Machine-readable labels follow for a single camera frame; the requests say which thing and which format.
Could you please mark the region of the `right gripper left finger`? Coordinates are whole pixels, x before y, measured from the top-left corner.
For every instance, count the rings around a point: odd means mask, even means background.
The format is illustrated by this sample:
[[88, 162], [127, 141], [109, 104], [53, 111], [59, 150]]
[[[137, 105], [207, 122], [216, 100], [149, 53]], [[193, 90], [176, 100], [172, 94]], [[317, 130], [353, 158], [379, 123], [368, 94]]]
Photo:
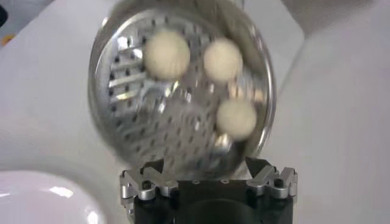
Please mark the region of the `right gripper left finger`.
[[121, 205], [130, 223], [135, 223], [135, 200], [150, 202], [157, 192], [165, 198], [179, 189], [179, 183], [170, 175], [162, 174], [164, 161], [157, 160], [143, 166], [123, 170], [119, 175]]

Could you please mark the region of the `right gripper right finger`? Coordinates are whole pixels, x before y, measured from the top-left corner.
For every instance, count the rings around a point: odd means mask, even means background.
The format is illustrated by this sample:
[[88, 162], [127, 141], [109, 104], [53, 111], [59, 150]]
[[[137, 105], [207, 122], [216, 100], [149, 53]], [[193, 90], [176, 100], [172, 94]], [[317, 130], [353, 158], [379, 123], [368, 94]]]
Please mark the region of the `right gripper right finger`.
[[298, 173], [295, 169], [284, 167], [281, 172], [265, 159], [246, 157], [245, 162], [251, 175], [246, 181], [256, 196], [270, 195], [277, 200], [292, 198], [297, 202]]

